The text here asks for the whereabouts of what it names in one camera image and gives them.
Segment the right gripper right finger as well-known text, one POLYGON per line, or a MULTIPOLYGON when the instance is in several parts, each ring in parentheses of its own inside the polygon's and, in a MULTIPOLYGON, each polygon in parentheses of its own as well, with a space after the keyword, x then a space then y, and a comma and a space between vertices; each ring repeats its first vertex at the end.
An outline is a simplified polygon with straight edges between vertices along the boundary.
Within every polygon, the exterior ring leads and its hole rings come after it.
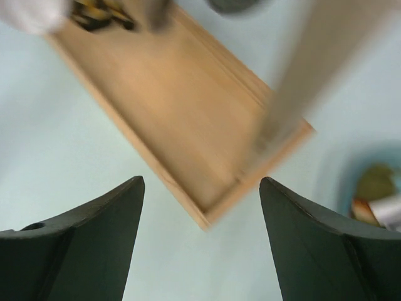
POLYGON ((400 300, 400 233, 342 216, 270 177, 259 195, 283 300, 400 300))

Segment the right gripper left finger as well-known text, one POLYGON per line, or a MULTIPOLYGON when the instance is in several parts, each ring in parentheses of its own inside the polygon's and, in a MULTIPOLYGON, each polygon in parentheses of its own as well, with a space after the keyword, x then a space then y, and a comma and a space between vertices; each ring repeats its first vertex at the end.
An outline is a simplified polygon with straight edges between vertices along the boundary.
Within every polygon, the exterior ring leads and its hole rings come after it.
POLYGON ((135 176, 19 231, 1 232, 2 300, 121 300, 143 207, 135 176))

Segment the white sock black stripes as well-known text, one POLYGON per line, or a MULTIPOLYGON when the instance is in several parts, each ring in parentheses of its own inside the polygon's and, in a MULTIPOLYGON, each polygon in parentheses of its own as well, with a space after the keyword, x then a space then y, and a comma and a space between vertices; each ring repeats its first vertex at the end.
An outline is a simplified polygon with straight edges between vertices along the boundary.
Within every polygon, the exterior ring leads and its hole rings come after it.
POLYGON ((400 232, 400 195, 370 201, 369 207, 380 226, 400 232))

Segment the olive orange striped sock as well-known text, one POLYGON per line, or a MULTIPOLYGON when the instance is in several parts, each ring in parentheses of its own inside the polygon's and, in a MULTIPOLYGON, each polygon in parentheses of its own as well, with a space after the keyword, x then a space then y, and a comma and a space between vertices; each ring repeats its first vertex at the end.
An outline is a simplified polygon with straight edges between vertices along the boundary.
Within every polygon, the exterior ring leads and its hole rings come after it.
POLYGON ((395 181, 397 174, 397 169, 378 163, 370 166, 361 175, 352 199, 351 212, 354 219, 381 227, 369 207, 369 202, 398 194, 395 181))

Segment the wooden drying rack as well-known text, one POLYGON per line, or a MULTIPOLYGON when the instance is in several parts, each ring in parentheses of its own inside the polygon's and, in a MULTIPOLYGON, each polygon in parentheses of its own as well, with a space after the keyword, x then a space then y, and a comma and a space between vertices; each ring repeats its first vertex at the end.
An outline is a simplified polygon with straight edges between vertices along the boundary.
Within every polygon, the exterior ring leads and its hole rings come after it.
POLYGON ((399 1, 315 1, 275 92, 182 8, 167 28, 47 36, 193 220, 207 229, 312 132, 303 115, 399 1))

